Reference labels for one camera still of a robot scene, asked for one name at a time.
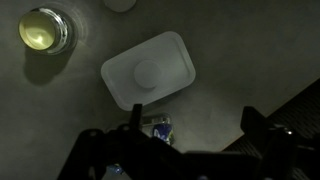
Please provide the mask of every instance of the gray floor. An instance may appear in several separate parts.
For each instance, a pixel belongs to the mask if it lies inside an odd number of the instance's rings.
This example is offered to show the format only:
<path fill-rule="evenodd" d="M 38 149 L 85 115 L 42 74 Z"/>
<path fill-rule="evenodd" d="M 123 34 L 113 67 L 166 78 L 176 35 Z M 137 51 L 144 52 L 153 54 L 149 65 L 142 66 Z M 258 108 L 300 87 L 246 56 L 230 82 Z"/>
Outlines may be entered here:
<path fill-rule="evenodd" d="M 316 1 L 137 0 L 123 14 L 100 0 L 0 3 L 0 179 L 55 179 L 79 132 L 126 122 L 101 65 L 165 31 L 182 36 L 197 77 L 144 114 L 170 113 L 182 152 L 222 150 L 242 135 L 243 106 L 269 115 L 320 77 Z M 19 18 L 41 5 L 75 19 L 73 53 L 43 57 L 20 41 Z"/>

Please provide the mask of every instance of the white lid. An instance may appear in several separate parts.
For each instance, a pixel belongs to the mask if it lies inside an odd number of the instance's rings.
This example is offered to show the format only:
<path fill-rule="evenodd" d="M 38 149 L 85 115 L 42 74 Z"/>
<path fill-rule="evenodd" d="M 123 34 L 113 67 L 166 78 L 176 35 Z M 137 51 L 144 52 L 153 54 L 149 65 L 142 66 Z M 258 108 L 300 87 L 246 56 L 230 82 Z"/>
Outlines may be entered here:
<path fill-rule="evenodd" d="M 105 62 L 101 75 L 120 108 L 152 103 L 190 85 L 195 69 L 175 32 L 165 32 Z"/>

